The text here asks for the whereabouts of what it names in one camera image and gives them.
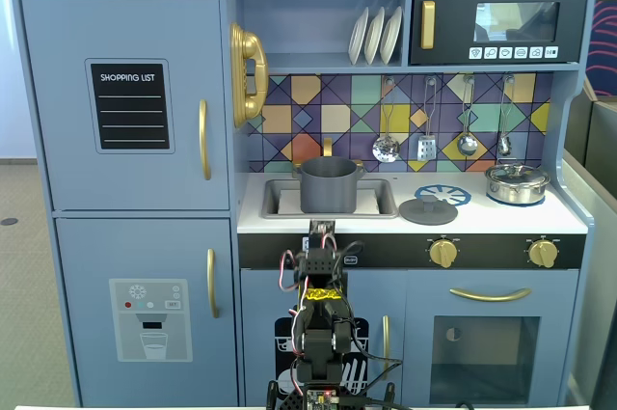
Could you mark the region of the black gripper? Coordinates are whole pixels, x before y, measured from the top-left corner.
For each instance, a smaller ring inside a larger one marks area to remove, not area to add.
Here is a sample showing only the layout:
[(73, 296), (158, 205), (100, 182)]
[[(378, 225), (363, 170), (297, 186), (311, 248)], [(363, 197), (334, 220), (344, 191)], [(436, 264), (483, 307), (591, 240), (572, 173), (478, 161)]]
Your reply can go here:
[(308, 248), (331, 248), (336, 250), (335, 220), (312, 219), (309, 221)]

